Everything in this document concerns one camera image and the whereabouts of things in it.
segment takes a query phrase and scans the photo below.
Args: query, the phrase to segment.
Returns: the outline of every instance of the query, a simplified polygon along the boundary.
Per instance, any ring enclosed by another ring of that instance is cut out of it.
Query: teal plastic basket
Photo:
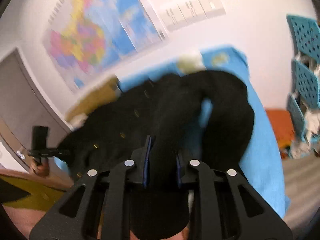
[[[306,120],[296,99],[292,95],[289,96],[288,111],[291,115],[291,120],[294,126],[296,137],[299,138],[302,142],[306,142]]]
[[[320,63],[320,28],[316,20],[288,15],[296,38],[297,48]]]
[[[319,79],[305,65],[295,60],[296,65],[296,90],[303,97],[308,107],[320,109]]]

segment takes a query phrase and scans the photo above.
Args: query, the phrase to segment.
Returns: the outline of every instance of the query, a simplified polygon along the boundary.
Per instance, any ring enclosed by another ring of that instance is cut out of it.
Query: black jacket
[[[146,81],[96,109],[83,127],[59,145],[71,150],[72,157],[65,161],[72,178],[77,179],[77,173],[84,173],[93,163],[101,171],[113,168],[143,147],[147,135],[155,137],[149,155],[151,190],[132,197],[136,201],[132,230],[140,239],[167,238],[188,223],[187,194],[176,189],[175,156],[188,123],[199,116],[205,98],[212,101],[213,110],[203,134],[202,161],[221,171],[239,170],[251,138],[254,112],[246,85],[223,71],[184,77],[169,74],[157,82]]]

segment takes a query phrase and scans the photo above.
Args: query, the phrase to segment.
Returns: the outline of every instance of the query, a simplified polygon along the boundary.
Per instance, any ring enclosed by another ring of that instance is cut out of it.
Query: gray door
[[[15,51],[0,62],[0,135],[13,152],[23,153],[27,166],[31,159],[26,149],[31,149],[35,125],[50,128],[48,147],[56,147],[68,131],[36,90]]]

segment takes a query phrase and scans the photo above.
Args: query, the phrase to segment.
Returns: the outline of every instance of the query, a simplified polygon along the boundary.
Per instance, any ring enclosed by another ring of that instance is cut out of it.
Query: hand
[[[42,178],[48,177],[50,173],[48,158],[43,159],[41,165],[38,165],[38,166],[36,161],[32,159],[30,173],[34,173],[37,176]]]

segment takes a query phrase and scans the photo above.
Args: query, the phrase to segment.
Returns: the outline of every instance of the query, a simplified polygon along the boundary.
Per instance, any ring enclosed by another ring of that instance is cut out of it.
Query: map
[[[72,91],[161,41],[139,0],[64,0],[44,46]]]

